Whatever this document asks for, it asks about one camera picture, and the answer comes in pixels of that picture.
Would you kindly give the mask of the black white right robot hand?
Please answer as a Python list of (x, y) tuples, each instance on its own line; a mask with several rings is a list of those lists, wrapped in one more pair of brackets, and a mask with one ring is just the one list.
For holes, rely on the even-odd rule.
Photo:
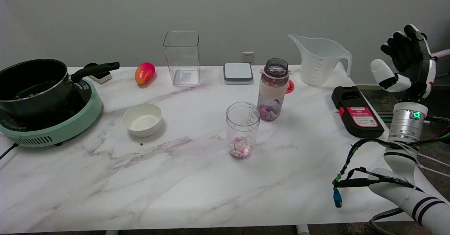
[(397, 73), (383, 60), (373, 60), (370, 69), (378, 85), (387, 92), (399, 93), (399, 102), (424, 103), (437, 72), (437, 57), (431, 56), (426, 35), (407, 24), (403, 32), (395, 32), (380, 49), (392, 59)]

